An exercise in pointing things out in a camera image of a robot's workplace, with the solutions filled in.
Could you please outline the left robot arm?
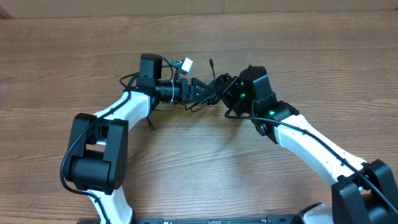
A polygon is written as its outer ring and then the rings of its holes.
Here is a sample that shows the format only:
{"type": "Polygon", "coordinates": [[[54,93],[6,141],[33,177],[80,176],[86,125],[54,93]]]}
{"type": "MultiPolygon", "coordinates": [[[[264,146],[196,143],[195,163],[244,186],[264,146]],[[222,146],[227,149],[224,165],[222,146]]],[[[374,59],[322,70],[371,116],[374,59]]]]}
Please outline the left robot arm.
{"type": "Polygon", "coordinates": [[[159,103],[196,106],[215,95],[209,84],[182,78],[192,60],[168,61],[156,54],[142,54],[139,71],[126,75],[127,83],[118,101],[95,114],[75,116],[68,149],[60,166],[63,187],[91,199],[98,223],[135,223],[122,184],[127,172],[128,134],[147,119],[159,103]]]}

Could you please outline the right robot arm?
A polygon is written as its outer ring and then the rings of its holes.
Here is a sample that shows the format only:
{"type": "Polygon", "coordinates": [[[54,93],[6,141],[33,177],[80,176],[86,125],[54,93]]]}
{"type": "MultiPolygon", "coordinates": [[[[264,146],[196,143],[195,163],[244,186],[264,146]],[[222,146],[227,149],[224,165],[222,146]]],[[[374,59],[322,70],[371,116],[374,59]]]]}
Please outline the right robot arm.
{"type": "Polygon", "coordinates": [[[397,223],[397,184],[380,159],[354,156],[317,131],[298,109],[279,101],[264,67],[248,66],[238,76],[214,78],[229,119],[250,120],[297,155],[331,190],[331,204],[316,203],[296,215],[269,215],[268,223],[397,223]]]}

